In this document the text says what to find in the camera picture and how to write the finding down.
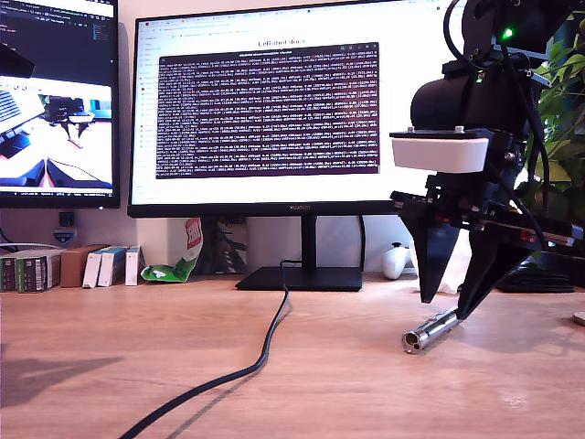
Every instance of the small box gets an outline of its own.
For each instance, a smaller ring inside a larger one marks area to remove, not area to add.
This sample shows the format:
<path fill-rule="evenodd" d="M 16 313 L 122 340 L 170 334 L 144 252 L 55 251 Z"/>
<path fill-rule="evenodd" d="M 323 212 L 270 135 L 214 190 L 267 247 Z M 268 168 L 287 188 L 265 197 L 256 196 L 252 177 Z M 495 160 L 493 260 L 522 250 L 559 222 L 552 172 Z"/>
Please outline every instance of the small box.
<path fill-rule="evenodd" d="M 101 254 L 98 286 L 111 286 L 124 274 L 127 247 L 110 247 Z"/>
<path fill-rule="evenodd" d="M 144 256 L 140 245 L 133 245 L 126 252 L 126 285 L 136 286 L 144 268 Z"/>
<path fill-rule="evenodd" d="M 107 247 L 106 244 L 93 244 L 61 253 L 61 287 L 80 288 L 88 254 Z"/>

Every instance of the silver cylindrical object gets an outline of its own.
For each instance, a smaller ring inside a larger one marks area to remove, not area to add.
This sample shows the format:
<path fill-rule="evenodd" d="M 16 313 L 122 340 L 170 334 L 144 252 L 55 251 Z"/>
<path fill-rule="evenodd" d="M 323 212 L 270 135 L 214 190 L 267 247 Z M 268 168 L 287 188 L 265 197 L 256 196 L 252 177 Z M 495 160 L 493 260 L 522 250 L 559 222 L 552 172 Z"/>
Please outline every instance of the silver cylindrical object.
<path fill-rule="evenodd" d="M 448 309 L 404 334 L 402 336 L 404 350 L 409 354 L 418 354 L 434 340 L 459 325 L 460 321 L 455 314 L 456 310 L 457 307 Z"/>

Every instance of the black power cable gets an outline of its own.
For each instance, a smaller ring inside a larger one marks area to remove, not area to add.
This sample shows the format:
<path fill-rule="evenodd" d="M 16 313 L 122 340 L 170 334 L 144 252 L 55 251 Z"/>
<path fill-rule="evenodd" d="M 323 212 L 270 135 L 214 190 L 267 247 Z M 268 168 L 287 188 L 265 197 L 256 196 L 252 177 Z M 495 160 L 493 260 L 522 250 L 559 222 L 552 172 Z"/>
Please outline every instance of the black power cable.
<path fill-rule="evenodd" d="M 505 73 L 508 76 L 510 82 L 514 87 L 514 93 L 516 94 L 516 100 L 522 107 L 522 110 L 525 112 L 526 117 L 528 119 L 528 124 L 530 125 L 530 130 L 532 131 L 532 137 L 534 139 L 534 143 L 532 148 L 536 146 L 538 148 L 538 152 L 542 156 L 542 167 L 544 173 L 544 185 L 542 187 L 542 207 L 544 210 L 545 217 L 548 215 L 548 192 L 550 188 L 550 163 L 548 162 L 548 152 L 547 148 L 544 144 L 543 139 L 543 129 L 540 124 L 540 119 L 538 116 L 538 111 L 535 108 L 530 108 L 527 102 L 527 98 L 522 91 L 522 86 L 516 79 L 516 73 L 514 72 L 514 66 L 512 65 L 512 60 L 508 55 L 508 49 L 504 43 L 500 45 L 502 48 L 502 54 L 504 55 L 504 69 Z M 530 159 L 528 162 L 529 168 L 533 165 L 533 152 L 531 151 Z"/>
<path fill-rule="evenodd" d="M 445 38 L 445 42 L 447 43 L 447 47 L 464 66 L 469 66 L 474 70 L 483 70 L 483 68 L 473 64 L 470 59 L 467 59 L 463 56 L 463 54 L 455 47 L 453 40 L 451 38 L 451 30 L 449 29 L 449 24 L 451 23 L 451 14 L 453 9 L 457 6 L 459 0 L 452 0 L 451 3 L 447 6 L 447 10 L 445 11 L 445 18 L 442 20 L 442 34 Z"/>
<path fill-rule="evenodd" d="M 504 190 L 507 196 L 509 196 L 510 199 L 515 202 L 515 204 L 522 211 L 522 213 L 526 215 L 526 217 L 530 220 L 530 222 L 532 223 L 532 227 L 534 228 L 534 232 L 536 233 L 536 235 L 538 236 L 538 240 L 540 241 L 540 247 L 542 247 L 542 250 L 547 251 L 548 245 L 547 239 L 545 238 L 545 234 L 542 232 L 542 229 L 540 229 L 540 226 L 538 225 L 537 221 L 534 219 L 532 214 L 528 211 L 524 204 L 522 204 L 522 201 L 520 201 L 520 198 L 518 198 L 518 196 L 514 193 L 514 190 L 512 190 L 512 188 L 510 188 L 505 183 L 504 178 L 501 176 L 497 168 L 490 162 L 485 162 L 485 165 L 492 173 L 492 175 L 494 175 L 494 177 L 497 178 L 500 187 Z"/>
<path fill-rule="evenodd" d="M 190 391 L 186 391 L 185 393 L 177 396 L 173 400 L 167 402 L 165 405 L 162 405 L 161 407 L 156 409 L 154 412 L 151 412 L 149 415 L 144 417 L 134 427 L 132 427 L 130 430 L 128 430 L 126 433 L 124 433 L 122 436 L 120 436 L 120 439 L 130 439 L 130 438 L 136 437 L 144 429 L 146 429 L 149 425 L 151 425 L 152 423 L 154 423 L 158 419 L 162 418 L 163 416 L 165 416 L 167 413 L 171 412 L 173 409 L 175 409 L 176 407 L 178 407 L 182 403 L 189 401 L 191 398 L 194 398 L 197 395 L 200 395 L 204 391 L 209 391 L 217 386 L 225 384 L 226 382 L 234 381 L 234 380 L 237 380 L 239 378 L 243 378 L 246 375 L 250 375 L 251 373 L 257 371 L 259 368 L 261 368 L 266 363 L 266 361 L 268 359 L 270 347 L 271 347 L 272 335 L 274 334 L 274 330 L 276 329 L 276 327 L 279 325 L 280 320 L 281 320 L 281 316 L 282 316 L 282 311 L 284 310 L 284 307 L 286 307 L 286 304 L 289 301 L 290 292 L 289 292 L 288 287 L 286 286 L 286 280 L 284 278 L 284 265 L 286 263 L 302 263 L 302 261 L 284 260 L 284 261 L 281 261 L 281 263 L 280 263 L 281 270 L 282 270 L 282 290 L 284 290 L 284 298 L 282 299 L 281 305 L 279 306 L 278 311 L 276 312 L 276 315 L 274 316 L 270 326 L 268 327 L 266 337 L 264 338 L 264 344 L 262 345 L 262 351 L 260 353 L 260 356 L 256 360 L 256 362 L 254 364 L 252 364 L 251 366 L 248 366 L 245 369 L 241 369 L 241 370 L 238 370 L 236 372 L 230 373 L 228 375 L 224 375 L 223 377 L 215 378 L 214 380 L 211 380 L 211 381 L 208 381 L 204 384 L 201 384 L 201 385 L 191 389 Z"/>
<path fill-rule="evenodd" d="M 14 241 L 9 240 L 6 237 L 6 235 L 4 235 L 4 231 L 2 229 L 0 229 L 0 236 L 2 236 L 2 238 L 4 238 L 4 241 L 8 242 L 9 244 L 14 244 Z M 14 247 L 5 247 L 5 249 L 7 249 L 11 253 L 18 252 L 18 247 L 16 247 L 16 246 L 14 246 Z"/>
<path fill-rule="evenodd" d="M 363 272 L 366 266 L 366 223 L 364 222 L 363 215 L 358 215 L 357 219 L 359 220 L 359 235 L 362 241 L 361 251 L 359 253 L 359 268 Z"/>

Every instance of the computer monitor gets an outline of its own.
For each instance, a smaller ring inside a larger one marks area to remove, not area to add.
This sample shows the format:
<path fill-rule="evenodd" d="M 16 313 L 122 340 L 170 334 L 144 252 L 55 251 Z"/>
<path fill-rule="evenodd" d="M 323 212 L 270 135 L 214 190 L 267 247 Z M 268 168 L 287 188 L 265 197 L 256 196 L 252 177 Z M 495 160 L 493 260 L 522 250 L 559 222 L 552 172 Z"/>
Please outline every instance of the computer monitor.
<path fill-rule="evenodd" d="M 35 65 L 23 78 L 0 50 L 0 208 L 119 207 L 117 0 L 3 0 L 0 17 Z"/>
<path fill-rule="evenodd" d="M 393 190 L 424 193 L 426 173 L 394 167 L 389 133 L 452 57 L 449 3 L 138 19 L 129 215 L 301 216 L 303 268 L 287 284 L 358 289 L 359 269 L 315 270 L 314 217 L 394 213 Z M 278 269 L 250 278 L 281 283 Z"/>

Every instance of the desk surface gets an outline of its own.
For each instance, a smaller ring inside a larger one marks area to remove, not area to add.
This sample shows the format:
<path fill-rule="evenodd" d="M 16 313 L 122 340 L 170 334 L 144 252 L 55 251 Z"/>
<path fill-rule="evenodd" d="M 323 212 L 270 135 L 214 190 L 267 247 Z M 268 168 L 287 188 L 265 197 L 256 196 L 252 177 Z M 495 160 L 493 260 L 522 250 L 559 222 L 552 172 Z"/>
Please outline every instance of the desk surface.
<path fill-rule="evenodd" d="M 234 280 L 0 294 L 2 433 L 113 438 L 177 394 L 258 357 L 282 293 Z M 583 294 L 492 293 L 437 347 L 403 332 L 453 305 L 413 282 L 291 294 L 269 363 L 141 438 L 583 437 Z"/>

